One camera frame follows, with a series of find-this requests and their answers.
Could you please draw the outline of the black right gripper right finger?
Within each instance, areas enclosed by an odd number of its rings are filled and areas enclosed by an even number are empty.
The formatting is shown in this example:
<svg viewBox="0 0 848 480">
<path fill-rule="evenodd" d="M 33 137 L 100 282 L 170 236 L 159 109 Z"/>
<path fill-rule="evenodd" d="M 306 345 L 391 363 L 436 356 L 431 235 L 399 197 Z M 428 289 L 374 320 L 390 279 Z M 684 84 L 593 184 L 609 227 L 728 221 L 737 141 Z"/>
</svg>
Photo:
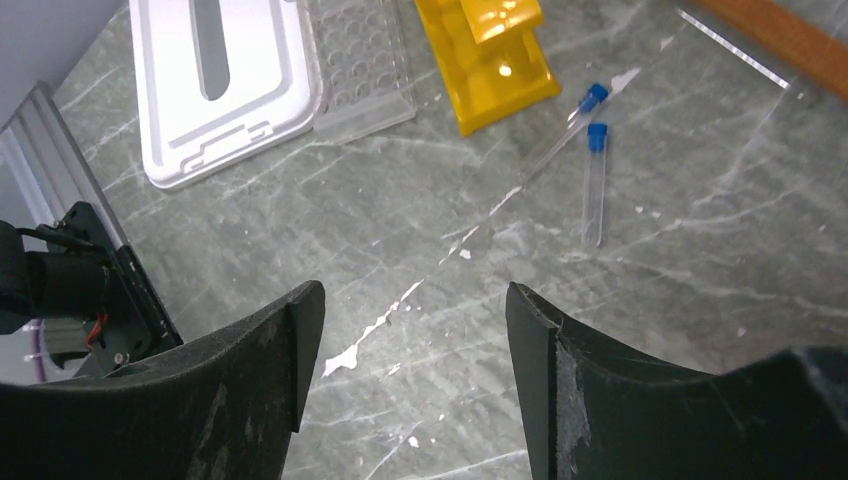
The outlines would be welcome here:
<svg viewBox="0 0 848 480">
<path fill-rule="evenodd" d="M 792 347 L 723 374 L 632 348 L 511 283 L 535 479 L 843 479 L 847 350 Z"/>
</svg>

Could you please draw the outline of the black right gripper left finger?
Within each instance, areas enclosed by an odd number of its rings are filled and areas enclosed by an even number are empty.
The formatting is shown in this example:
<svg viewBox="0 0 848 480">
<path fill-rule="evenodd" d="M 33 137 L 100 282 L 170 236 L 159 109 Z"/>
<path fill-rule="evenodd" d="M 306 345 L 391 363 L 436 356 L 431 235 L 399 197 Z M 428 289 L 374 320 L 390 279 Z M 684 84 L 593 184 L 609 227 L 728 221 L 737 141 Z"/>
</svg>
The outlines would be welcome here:
<svg viewBox="0 0 848 480">
<path fill-rule="evenodd" d="M 326 313 L 317 280 L 101 377 L 1 388 L 5 479 L 277 479 Z"/>
</svg>

